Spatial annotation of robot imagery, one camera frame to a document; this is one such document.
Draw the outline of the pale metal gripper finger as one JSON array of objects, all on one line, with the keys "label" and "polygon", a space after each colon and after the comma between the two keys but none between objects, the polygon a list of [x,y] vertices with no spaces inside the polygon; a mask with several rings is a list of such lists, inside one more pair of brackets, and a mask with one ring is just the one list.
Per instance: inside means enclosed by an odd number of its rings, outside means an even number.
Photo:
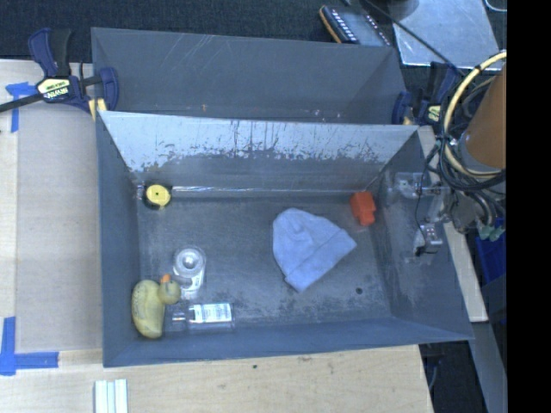
[{"label": "pale metal gripper finger", "polygon": [[414,255],[433,255],[443,246],[443,240],[439,236],[436,226],[432,223],[420,225],[414,237]]},{"label": "pale metal gripper finger", "polygon": [[422,172],[397,172],[387,174],[387,195],[392,200],[419,199],[430,192],[430,184]]}]

